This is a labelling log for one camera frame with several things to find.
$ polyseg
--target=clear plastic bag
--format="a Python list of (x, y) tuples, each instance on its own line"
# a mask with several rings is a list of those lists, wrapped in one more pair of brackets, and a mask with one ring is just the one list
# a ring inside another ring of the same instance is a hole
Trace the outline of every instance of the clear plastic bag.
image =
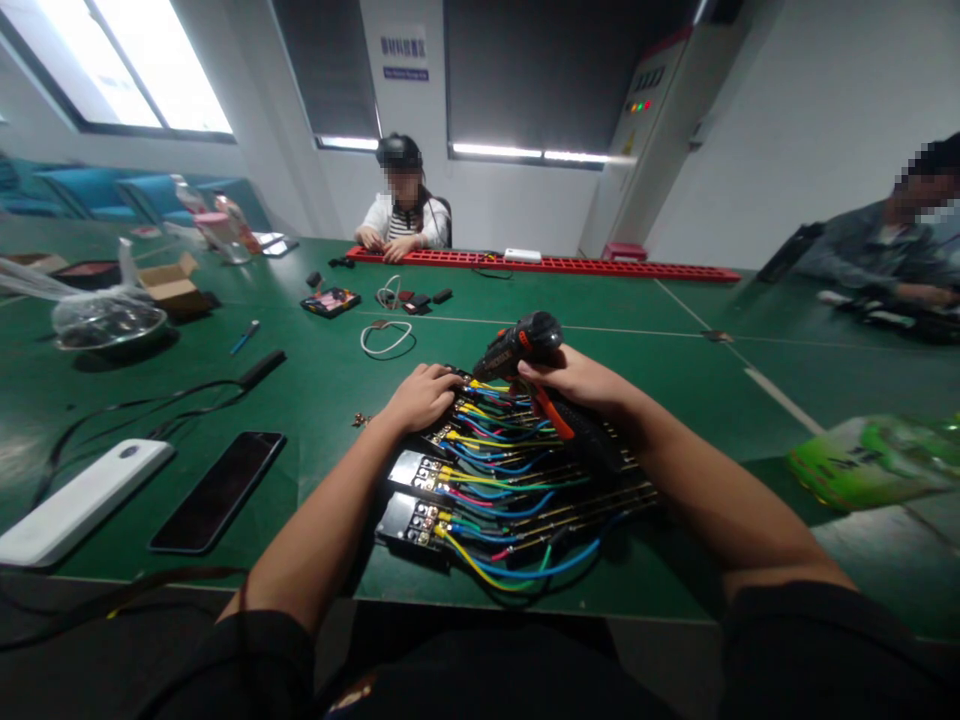
[(152, 327), (162, 317), (140, 287), (131, 247), (129, 240), (120, 238), (121, 283), (105, 290), (78, 290), (3, 258), (0, 287), (56, 301), (53, 329), (65, 345), (104, 345)]

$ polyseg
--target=green table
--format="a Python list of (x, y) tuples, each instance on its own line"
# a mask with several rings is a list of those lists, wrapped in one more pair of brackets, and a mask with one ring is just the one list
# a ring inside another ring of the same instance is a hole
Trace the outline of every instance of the green table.
[[(111, 258), (116, 236), (126, 229), (8, 218), (0, 222), (0, 252), (57, 252), (70, 262)], [(353, 442), (359, 432), (351, 426), (355, 413), (379, 410), (416, 363), (471, 367), (500, 327), (545, 309), (564, 323), (572, 345), (643, 387), (756, 473), (813, 527), (865, 593), (922, 636), (960, 639), (956, 551), (909, 509), (844, 516), (819, 505), (783, 462), (810, 430), (745, 372), (762, 373), (824, 427), (880, 411), (944, 416), (960, 408), (957, 348), (922, 346), (858, 326), (816, 302), (816, 285), (793, 278), (758, 287), (747, 280), (701, 285), (537, 273), (499, 281), (464, 270), (368, 264), (331, 270), (327, 260), (348, 247), (342, 241), (304, 239), (284, 258), (258, 257), (239, 267), (195, 251), (200, 268), (194, 280), (213, 291), (223, 307), (180, 327), (179, 341), (163, 353), (124, 367), (56, 351), (50, 342), (50, 303), (0, 301), (0, 530), (25, 511), (50, 446), (76, 418), (110, 403), (238, 377), (280, 348), (288, 362), (242, 403), (178, 433), (174, 461), (53, 574), (124, 581), (187, 563), (250, 566)], [(191, 249), (188, 242), (166, 236), (135, 240), (135, 248), (143, 266), (174, 262)], [(301, 310), (297, 303), (308, 291), (305, 278), (315, 269), (362, 294), (364, 302), (335, 320)], [(410, 353), (377, 362), (361, 351), (359, 336), (371, 321), (387, 316), (373, 294), (396, 272), (405, 288), (432, 295), (449, 287), (454, 296), (433, 314), (411, 320), (417, 344)], [(261, 323), (259, 334), (231, 358), (230, 348), (253, 319)], [(708, 327), (732, 333), (736, 342), (708, 342), (700, 334)], [(211, 391), (205, 404), (228, 392)], [(96, 421), (86, 432), (115, 422)], [(72, 444), (58, 486), (119, 440), (156, 424), (148, 418), (121, 436)], [(215, 550), (197, 559), (148, 553), (147, 541), (160, 523), (244, 430), (280, 431), (289, 444)], [(362, 553), (356, 575), (351, 590), (362, 599), (473, 607), (503, 603), (456, 567), (443, 574), (379, 546)], [(577, 582), (557, 583), (531, 607), (708, 621), (722, 611), (722, 600), (710, 559), (684, 532), (636, 522), (611, 534), (599, 561)]]

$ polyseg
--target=red plastic rack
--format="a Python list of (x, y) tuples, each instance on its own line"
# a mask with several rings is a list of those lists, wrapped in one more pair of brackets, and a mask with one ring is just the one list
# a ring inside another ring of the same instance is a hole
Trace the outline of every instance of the red plastic rack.
[[(368, 252), (359, 245), (347, 252), (357, 262), (382, 263), (383, 255)], [(566, 275), (605, 275), (608, 277), (656, 278), (658, 280), (694, 280), (697, 282), (738, 282), (740, 276), (732, 270), (694, 265), (666, 265), (663, 263), (624, 263), (612, 260), (545, 257), (540, 263), (510, 262), (503, 258), (489, 258), (484, 253), (453, 250), (414, 250), (403, 258), (404, 265), (427, 267), (454, 267), (480, 270), (514, 270), (516, 272), (546, 272)]]

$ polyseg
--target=hand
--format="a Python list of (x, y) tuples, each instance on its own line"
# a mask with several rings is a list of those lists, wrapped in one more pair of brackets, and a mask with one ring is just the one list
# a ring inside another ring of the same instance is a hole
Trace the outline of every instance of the hand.
[(420, 236), (411, 235), (409, 237), (397, 238), (387, 245), (383, 253), (383, 261), (388, 265), (396, 265), (408, 252), (420, 249)]
[(380, 237), (380, 233), (371, 227), (360, 226), (357, 228), (354, 238), (371, 252), (383, 252), (383, 238)]
[(451, 373), (443, 365), (417, 365), (410, 377), (390, 398), (390, 402), (377, 418), (384, 418), (391, 427), (404, 433), (423, 430), (453, 403), (453, 390), (463, 385), (463, 378)]
[(933, 285), (918, 285), (913, 283), (900, 283), (894, 291), (901, 300), (914, 302), (918, 305), (929, 305), (930, 307), (946, 307), (957, 302), (957, 294), (950, 290), (938, 288)]
[(553, 359), (556, 367), (533, 365), (521, 360), (520, 376), (539, 385), (556, 388), (565, 397), (604, 415), (616, 414), (643, 393), (610, 368), (591, 360), (569, 345), (561, 345)]

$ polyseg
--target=white cable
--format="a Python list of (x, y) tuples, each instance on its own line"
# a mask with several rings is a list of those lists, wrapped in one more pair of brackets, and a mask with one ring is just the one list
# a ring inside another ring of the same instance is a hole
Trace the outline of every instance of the white cable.
[[(393, 291), (390, 289), (390, 283), (392, 283), (394, 280), (397, 281), (397, 291), (393, 293), (393, 300), (394, 300), (394, 302), (397, 303), (397, 304), (396, 304), (396, 305), (390, 305), (390, 304), (384, 299), (384, 297), (381, 295), (381, 293), (393, 292)], [(396, 310), (396, 308), (397, 308), (397, 307), (399, 306), (399, 304), (400, 304), (400, 276), (399, 276), (399, 275), (394, 275), (392, 278), (390, 278), (389, 280), (387, 280), (387, 282), (384, 283), (383, 287), (380, 288), (379, 290), (377, 290), (377, 292), (376, 292), (376, 294), (374, 295), (374, 297), (376, 297), (376, 298), (377, 298), (377, 302), (380, 303), (380, 304), (381, 304), (383, 307), (385, 307), (387, 310)]]
[[(368, 333), (368, 332), (370, 332), (371, 330), (383, 330), (384, 328), (390, 327), (391, 325), (396, 325), (396, 326), (398, 326), (398, 327), (399, 327), (400, 325), (406, 325), (406, 326), (407, 326), (407, 331), (406, 331), (403, 335), (400, 336), (400, 339), (399, 339), (399, 340), (397, 340), (393, 345), (391, 345), (391, 346), (388, 347), (388, 348), (384, 348), (383, 350), (371, 350), (370, 348), (367, 347), (367, 342), (366, 342), (366, 340), (367, 340), (367, 333)], [(382, 325), (380, 325), (380, 326), (378, 326), (378, 327), (375, 327), (375, 326), (373, 326), (373, 325), (370, 325), (370, 326), (365, 327), (363, 330), (360, 331), (360, 347), (362, 347), (362, 348), (363, 348), (363, 351), (364, 351), (365, 353), (367, 353), (368, 355), (383, 355), (384, 353), (390, 352), (390, 351), (393, 350), (395, 347), (397, 347), (397, 345), (399, 345), (399, 344), (402, 343), (404, 340), (406, 340), (406, 339), (407, 339), (407, 335), (409, 335), (412, 330), (413, 330), (413, 325), (411, 325), (411, 324), (408, 323), (408, 322), (403, 322), (402, 320), (396, 320), (396, 321), (386, 322), (386, 323), (383, 323)]]

